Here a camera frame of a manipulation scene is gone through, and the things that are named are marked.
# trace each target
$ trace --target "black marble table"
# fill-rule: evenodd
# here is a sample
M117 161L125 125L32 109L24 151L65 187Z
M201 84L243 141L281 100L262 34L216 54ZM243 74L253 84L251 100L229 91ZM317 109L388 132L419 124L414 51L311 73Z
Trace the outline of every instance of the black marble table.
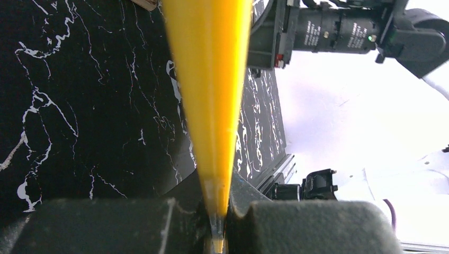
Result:
M51 198L155 197L192 173L160 6L3 0L0 34L0 225ZM236 135L251 183L284 152L274 72L246 75Z

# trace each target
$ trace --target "yellow tube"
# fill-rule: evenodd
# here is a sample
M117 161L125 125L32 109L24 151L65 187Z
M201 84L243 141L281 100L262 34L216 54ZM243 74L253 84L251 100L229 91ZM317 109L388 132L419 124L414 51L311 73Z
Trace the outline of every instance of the yellow tube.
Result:
M252 1L163 0L205 204L226 216Z

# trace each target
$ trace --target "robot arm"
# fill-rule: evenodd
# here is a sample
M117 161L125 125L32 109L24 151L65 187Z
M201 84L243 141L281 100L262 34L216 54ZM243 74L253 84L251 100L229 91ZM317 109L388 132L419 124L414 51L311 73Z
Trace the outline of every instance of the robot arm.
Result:
M405 10L408 0L270 0L256 21L249 43L248 67L284 68L292 51L367 54L376 62L395 58L417 78L449 59L449 22L422 9Z

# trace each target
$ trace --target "purple cable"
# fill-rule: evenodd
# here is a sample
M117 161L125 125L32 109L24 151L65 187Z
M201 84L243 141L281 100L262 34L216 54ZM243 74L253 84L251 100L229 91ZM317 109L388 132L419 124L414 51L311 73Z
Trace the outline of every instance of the purple cable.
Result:
M396 212L394 211L394 207L388 199L384 199L384 202L387 204L388 208L391 212L391 226L393 227L393 231L396 233Z

